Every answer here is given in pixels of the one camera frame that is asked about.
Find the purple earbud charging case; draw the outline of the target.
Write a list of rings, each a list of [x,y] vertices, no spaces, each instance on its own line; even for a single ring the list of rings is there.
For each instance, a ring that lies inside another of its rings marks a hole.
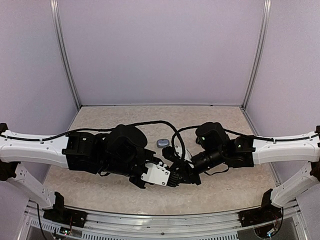
[[[156,146],[158,147],[158,148],[166,148],[166,147],[168,147],[170,145],[170,141],[168,140],[168,139],[166,139],[166,138],[163,138],[163,139],[158,139],[157,141],[156,141]]]

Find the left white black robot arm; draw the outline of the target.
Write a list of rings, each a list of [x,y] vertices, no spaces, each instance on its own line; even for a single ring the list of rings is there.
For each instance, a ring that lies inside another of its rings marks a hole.
[[[167,185],[170,172],[155,153],[146,149],[147,138],[132,125],[120,124],[97,134],[73,130],[56,136],[18,134],[0,125],[0,179],[20,188],[40,208],[63,223],[70,218],[64,197],[43,186],[24,163],[40,163],[107,176],[126,176],[135,186]]]

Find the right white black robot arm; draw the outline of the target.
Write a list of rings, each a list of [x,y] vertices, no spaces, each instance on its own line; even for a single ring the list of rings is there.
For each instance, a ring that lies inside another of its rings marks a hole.
[[[186,159],[182,150],[181,159],[195,176],[220,164],[229,168],[251,168],[276,162],[304,161],[303,167],[276,188],[265,192],[256,218],[266,222],[287,202],[295,199],[320,183],[320,132],[285,137],[262,137],[237,133],[230,139],[219,122],[206,122],[195,127],[196,137],[203,152]]]

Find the front aluminium rail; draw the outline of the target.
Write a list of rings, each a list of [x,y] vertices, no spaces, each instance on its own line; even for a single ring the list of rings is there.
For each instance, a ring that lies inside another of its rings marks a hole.
[[[36,203],[26,205],[17,240],[42,239],[39,230],[51,239],[53,234],[65,240],[240,240],[256,238],[254,226],[241,225],[239,210],[180,215],[138,215],[84,209],[83,227],[72,227],[62,235],[61,223],[43,219]]]

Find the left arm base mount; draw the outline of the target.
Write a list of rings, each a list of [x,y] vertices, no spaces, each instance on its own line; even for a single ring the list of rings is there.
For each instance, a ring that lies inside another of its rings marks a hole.
[[[87,216],[88,213],[85,211],[70,208],[64,208],[62,211],[46,209],[43,214],[43,217],[46,220],[79,228],[84,228]]]

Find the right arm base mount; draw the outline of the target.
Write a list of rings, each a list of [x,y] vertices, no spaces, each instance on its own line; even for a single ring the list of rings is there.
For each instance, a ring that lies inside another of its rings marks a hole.
[[[282,209],[273,206],[267,208],[252,208],[238,213],[238,218],[243,228],[267,223],[276,219],[281,219],[282,217]]]

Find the right aluminium frame post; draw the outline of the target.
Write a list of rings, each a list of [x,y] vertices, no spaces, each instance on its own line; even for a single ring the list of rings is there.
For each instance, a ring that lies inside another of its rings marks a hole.
[[[252,68],[251,68],[250,75],[249,75],[248,85],[247,85],[244,99],[243,99],[243,102],[241,105],[242,110],[244,112],[247,110],[247,108],[249,106],[250,98],[253,93],[254,85],[255,85],[256,78],[257,78],[258,71],[259,71],[259,66],[261,63],[262,56],[263,56],[265,39],[267,36],[268,25],[269,25],[269,21],[270,21],[272,1],[271,0],[264,0],[263,3],[264,3],[264,5],[263,5],[260,29],[258,32],[257,46],[256,46],[256,50],[255,50]]]

